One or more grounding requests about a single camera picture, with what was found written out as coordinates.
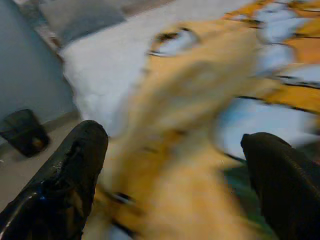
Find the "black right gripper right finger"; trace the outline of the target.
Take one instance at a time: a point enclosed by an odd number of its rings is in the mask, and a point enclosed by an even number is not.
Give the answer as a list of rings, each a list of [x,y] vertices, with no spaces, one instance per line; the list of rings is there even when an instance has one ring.
[[[281,240],[320,238],[320,166],[280,137],[258,132],[240,142],[261,213]]]

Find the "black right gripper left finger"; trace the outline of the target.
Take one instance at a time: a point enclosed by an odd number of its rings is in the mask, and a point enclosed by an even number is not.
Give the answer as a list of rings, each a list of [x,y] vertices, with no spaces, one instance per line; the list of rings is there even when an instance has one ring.
[[[1,212],[1,239],[81,239],[107,148],[99,123],[79,123]]]

